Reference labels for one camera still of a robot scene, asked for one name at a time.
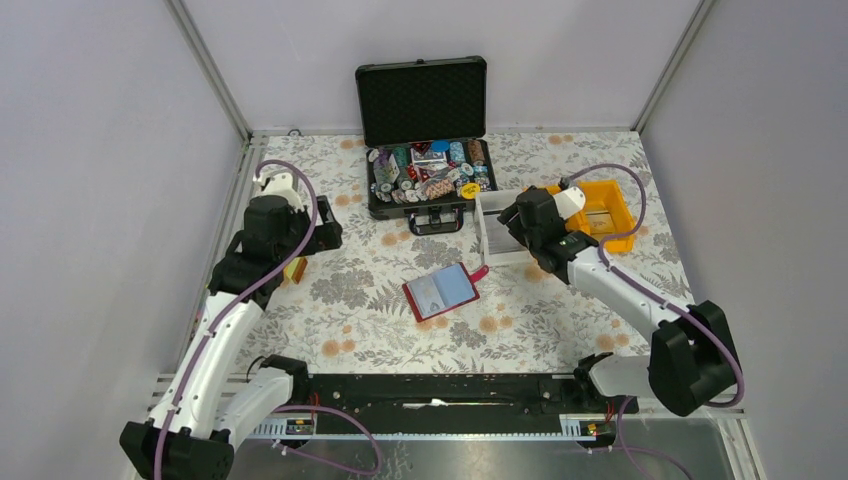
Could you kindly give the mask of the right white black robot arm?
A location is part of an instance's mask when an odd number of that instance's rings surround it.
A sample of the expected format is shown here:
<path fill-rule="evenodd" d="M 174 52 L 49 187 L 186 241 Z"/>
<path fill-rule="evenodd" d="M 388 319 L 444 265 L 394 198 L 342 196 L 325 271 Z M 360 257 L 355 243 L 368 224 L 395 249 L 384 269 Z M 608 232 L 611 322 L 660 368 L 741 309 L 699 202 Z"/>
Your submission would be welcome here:
<path fill-rule="evenodd" d="M 602 302 L 648 342 L 646 355 L 581 360 L 577 405 L 597 412 L 613 397 L 646 397 L 685 417 L 703 406 L 739 404 L 744 377 L 724 311 L 711 301 L 675 304 L 612 262 L 592 236 L 568 230 L 567 214 L 584 201 L 576 187 L 557 193 L 530 187 L 497 217 L 543 271 Z"/>

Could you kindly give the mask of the white plastic bin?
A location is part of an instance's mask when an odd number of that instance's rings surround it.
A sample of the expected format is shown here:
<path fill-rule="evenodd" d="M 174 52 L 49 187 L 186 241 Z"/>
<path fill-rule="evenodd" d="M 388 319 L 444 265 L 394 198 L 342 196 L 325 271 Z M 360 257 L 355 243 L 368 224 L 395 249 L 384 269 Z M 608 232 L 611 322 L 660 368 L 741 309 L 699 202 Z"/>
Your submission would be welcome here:
<path fill-rule="evenodd" d="M 514 203 L 521 190 L 481 192 L 475 197 L 474 222 L 483 262 L 490 268 L 529 265 L 535 259 L 498 221 L 504 209 Z"/>

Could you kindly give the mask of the yellow bin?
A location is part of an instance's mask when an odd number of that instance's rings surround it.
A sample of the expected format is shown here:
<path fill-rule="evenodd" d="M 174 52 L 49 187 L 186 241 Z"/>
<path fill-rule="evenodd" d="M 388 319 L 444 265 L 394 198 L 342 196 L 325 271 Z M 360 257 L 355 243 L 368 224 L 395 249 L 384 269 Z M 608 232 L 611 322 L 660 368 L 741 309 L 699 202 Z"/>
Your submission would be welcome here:
<path fill-rule="evenodd" d="M 556 196 L 556 195 L 558 195 L 562 192 L 570 192 L 570 191 L 573 190 L 573 188 L 571 186 L 568 186 L 568 185 L 566 185 L 565 187 L 562 187 L 562 186 L 559 186 L 559 185 L 547 185 L 547 186 L 531 185 L 531 186 L 525 188 L 525 191 L 527 191 L 527 190 L 542 190 L 542 191 L 548 192 L 552 196 Z"/>
<path fill-rule="evenodd" d="M 584 208 L 566 223 L 569 231 L 579 230 L 597 241 L 630 231 L 636 224 L 615 180 L 578 181 L 586 198 Z"/>

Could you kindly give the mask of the white grey credit card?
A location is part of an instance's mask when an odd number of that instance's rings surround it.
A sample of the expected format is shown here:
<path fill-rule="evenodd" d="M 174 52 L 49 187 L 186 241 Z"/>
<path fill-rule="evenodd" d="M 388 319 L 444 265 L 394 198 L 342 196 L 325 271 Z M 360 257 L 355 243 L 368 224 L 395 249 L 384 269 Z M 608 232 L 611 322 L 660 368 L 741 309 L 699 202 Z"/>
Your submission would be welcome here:
<path fill-rule="evenodd" d="M 435 280 L 431 276 L 421 277 L 407 283 L 417 311 L 422 317 L 437 315 L 445 304 Z"/>

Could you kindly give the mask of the red leather card holder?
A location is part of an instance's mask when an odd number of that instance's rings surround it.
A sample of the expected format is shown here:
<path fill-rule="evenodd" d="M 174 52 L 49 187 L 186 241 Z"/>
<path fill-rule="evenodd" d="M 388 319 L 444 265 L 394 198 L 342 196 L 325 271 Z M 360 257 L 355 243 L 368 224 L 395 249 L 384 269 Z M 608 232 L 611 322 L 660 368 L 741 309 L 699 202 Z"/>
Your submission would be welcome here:
<path fill-rule="evenodd" d="M 435 280 L 445 304 L 445 307 L 441 312 L 429 317 L 422 317 L 417 311 L 412 295 L 407 289 L 407 283 L 410 281 L 405 282 L 402 285 L 402 291 L 410 305 L 415 321 L 417 323 L 423 323 L 427 320 L 479 300 L 481 295 L 477 288 L 477 283 L 485 278 L 488 273 L 488 265 L 482 265 L 476 270 L 469 271 L 466 266 L 460 262 L 421 276 L 431 276 Z"/>

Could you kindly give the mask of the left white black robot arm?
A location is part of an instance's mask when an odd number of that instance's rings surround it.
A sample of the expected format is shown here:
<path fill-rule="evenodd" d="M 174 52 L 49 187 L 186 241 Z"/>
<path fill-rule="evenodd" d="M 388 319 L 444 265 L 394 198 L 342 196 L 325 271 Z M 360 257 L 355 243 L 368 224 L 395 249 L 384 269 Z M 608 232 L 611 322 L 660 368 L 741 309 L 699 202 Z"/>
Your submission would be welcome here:
<path fill-rule="evenodd" d="M 274 408 L 307 404 L 305 363 L 279 355 L 229 404 L 221 396 L 229 365 L 282 284 L 284 268 L 341 245 L 342 227 L 324 195 L 300 208 L 281 195 L 249 201 L 242 229 L 213 269 L 184 361 L 147 420 L 128 422 L 120 435 L 141 478 L 225 479 L 241 444 Z"/>

